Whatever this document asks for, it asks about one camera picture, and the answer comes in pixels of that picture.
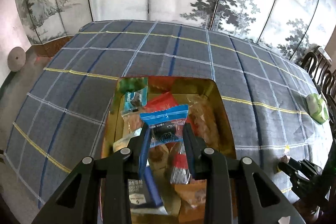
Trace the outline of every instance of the green tissue box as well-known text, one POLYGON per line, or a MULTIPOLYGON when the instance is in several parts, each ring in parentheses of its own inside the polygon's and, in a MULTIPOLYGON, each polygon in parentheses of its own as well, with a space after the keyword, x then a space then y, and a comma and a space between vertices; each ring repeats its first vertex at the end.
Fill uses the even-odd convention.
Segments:
POLYGON ((328 107, 321 95, 312 93, 306 97, 309 115, 322 124, 329 119, 328 107))

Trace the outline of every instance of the teal snack packet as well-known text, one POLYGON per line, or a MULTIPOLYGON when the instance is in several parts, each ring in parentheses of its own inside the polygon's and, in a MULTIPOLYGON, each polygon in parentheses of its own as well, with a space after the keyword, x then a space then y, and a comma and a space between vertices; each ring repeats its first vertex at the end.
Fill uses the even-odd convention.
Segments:
POLYGON ((143 107, 147 104, 147 87, 135 92, 125 93, 125 104, 121 114, 127 114, 130 112, 138 111, 139 107, 143 107))

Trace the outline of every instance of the floor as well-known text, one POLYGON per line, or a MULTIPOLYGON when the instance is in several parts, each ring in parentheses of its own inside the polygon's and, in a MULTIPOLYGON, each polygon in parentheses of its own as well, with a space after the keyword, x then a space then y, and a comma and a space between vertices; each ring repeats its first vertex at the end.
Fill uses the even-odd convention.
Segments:
MULTIPOLYGON (((0 149, 6 149, 12 122, 26 98, 26 93, 31 90, 49 61, 49 58, 37 57, 30 48, 26 52, 26 64, 5 88, 0 98, 0 149)), ((38 213, 37 205, 30 200, 26 191, 11 167, 0 163, 0 194, 21 224, 30 224, 38 213)))

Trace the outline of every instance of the table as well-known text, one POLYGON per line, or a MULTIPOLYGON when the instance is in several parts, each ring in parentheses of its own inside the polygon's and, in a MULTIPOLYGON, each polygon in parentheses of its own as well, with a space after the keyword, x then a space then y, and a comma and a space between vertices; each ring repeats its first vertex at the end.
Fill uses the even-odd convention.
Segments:
POLYGON ((277 173, 289 148, 296 160, 324 166, 328 123, 307 113, 316 93, 297 65, 258 45, 200 28, 163 22, 100 21, 80 29, 27 94, 5 152, 39 207, 85 156, 100 157, 106 114, 122 76, 176 75, 216 81, 237 158, 249 156, 286 197, 298 198, 277 173))

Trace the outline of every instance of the yellow stripe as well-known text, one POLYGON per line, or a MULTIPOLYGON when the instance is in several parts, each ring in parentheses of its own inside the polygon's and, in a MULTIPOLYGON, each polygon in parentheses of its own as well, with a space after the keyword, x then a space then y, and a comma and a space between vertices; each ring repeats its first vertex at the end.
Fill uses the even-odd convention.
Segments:
POLYGON ((290 190, 292 190, 292 187, 284 189, 284 190, 281 190, 281 192, 284 194, 284 193, 286 193, 287 191, 290 191, 290 190))
POLYGON ((19 126, 13 122, 14 127, 19 131, 19 133, 27 140, 27 142, 33 146, 37 151, 39 151, 43 156, 45 156, 48 160, 50 160, 51 163, 56 165, 59 169, 63 170, 66 173, 70 173, 71 170, 64 165, 60 164, 57 160, 55 160, 53 157, 51 157, 49 154, 47 154, 41 147, 39 147, 36 143, 34 143, 22 130, 19 128, 19 126))
MULTIPOLYGON (((79 33, 128 33, 128 34, 141 34, 141 35, 147 35, 147 33, 142 33, 142 32, 110 32, 110 31, 105 31, 105 32, 79 32, 79 33)), ((150 33, 149 35, 154 35, 154 36, 157 36, 157 37, 172 37, 172 38, 178 38, 178 39, 187 40, 187 41, 198 42, 198 43, 202 43, 202 44, 206 44, 206 45, 208 44, 207 42, 204 42, 204 41, 201 41, 201 40, 195 40, 195 39, 186 38, 186 37, 176 37, 176 36, 174 36, 174 35, 169 35, 169 34, 150 33)), ((245 56, 248 56, 248 57, 250 57, 250 58, 253 58, 253 59, 258 60, 257 57, 254 57, 254 56, 252 56, 252 55, 246 54, 246 53, 244 53, 244 52, 236 51, 236 50, 234 50, 234 49, 232 49, 232 48, 229 48, 229 47, 224 47, 224 46, 220 46, 220 45, 216 45, 216 44, 212 44, 212 43, 211 43, 210 45, 211 45, 211 46, 214 46, 214 47, 223 48, 223 49, 226 49, 226 50, 229 50, 229 51, 237 52, 237 53, 243 54, 243 55, 245 55, 245 56)), ((305 81, 305 80, 301 79, 300 77, 298 77, 298 76, 296 76, 296 75, 294 75, 294 74, 292 74, 292 73, 286 71, 285 69, 282 69, 282 68, 278 67, 277 65, 274 65, 274 64, 269 63, 269 62, 267 62, 267 61, 265 61, 265 60, 262 60, 262 59, 259 59, 259 60, 260 60, 261 62, 265 63, 265 64, 268 64, 268 65, 271 65, 271 66, 273 66, 273 67, 275 67, 275 68, 278 68, 278 69, 282 70, 282 71, 285 72, 285 73, 288 73, 289 75, 291 75, 291 76, 297 78, 298 80, 301 80, 301 81, 305 82, 307 85, 313 86, 312 84, 308 83, 307 81, 305 81)))
MULTIPOLYGON (((75 74, 75 75, 87 75, 87 76, 90 76, 90 77, 98 77, 98 78, 104 78, 104 79, 109 79, 109 80, 118 80, 119 79, 118 77, 113 77, 113 76, 108 76, 108 75, 97 75, 97 74, 94 74, 94 73, 85 73, 85 72, 74 71, 74 70, 63 70, 63 69, 53 69, 53 68, 44 68, 44 70, 55 71, 55 72, 64 72, 64 73, 69 72, 69 73, 72 73, 72 74, 75 74)), ((278 108, 278 107, 266 105, 266 104, 261 103, 261 102, 251 102, 251 101, 247 101, 247 100, 242 100, 242 99, 237 99, 237 98, 232 98, 232 97, 226 97, 226 96, 222 96, 222 99, 227 100, 227 101, 236 102, 236 103, 263 106, 263 107, 266 107, 268 109, 280 110, 280 111, 286 112, 286 113, 292 113, 292 114, 301 113, 301 114, 308 115, 308 113, 304 112, 304 111, 288 110, 288 109, 284 109, 284 108, 278 108)))
POLYGON ((260 102, 251 102, 251 101, 247 101, 247 100, 242 100, 242 99, 237 99, 237 98, 232 98, 232 97, 226 97, 226 96, 221 96, 223 100, 226 101, 232 101, 232 102, 237 102, 237 103, 243 103, 243 104, 247 104, 247 105, 257 105, 257 106, 263 106, 266 107, 268 109, 272 109, 272 110, 280 110, 281 112, 286 112, 286 113, 292 113, 292 114, 297 114, 297 113, 301 113, 301 114, 305 114, 308 115, 307 112, 304 111, 299 111, 299 110, 288 110, 288 109, 284 109, 284 108, 278 108, 278 107, 274 107, 274 106, 269 106, 266 105, 264 103, 260 103, 260 102))
POLYGON ((104 78, 104 79, 109 79, 109 80, 118 80, 118 77, 113 77, 113 76, 108 76, 108 75, 98 75, 95 73, 88 73, 88 72, 81 72, 81 71, 76 71, 76 70, 65 70, 65 69, 53 69, 53 68, 44 68, 44 70, 49 70, 49 71, 55 71, 55 72, 64 72, 64 73, 71 73, 74 75, 87 75, 90 77, 98 77, 98 78, 104 78))

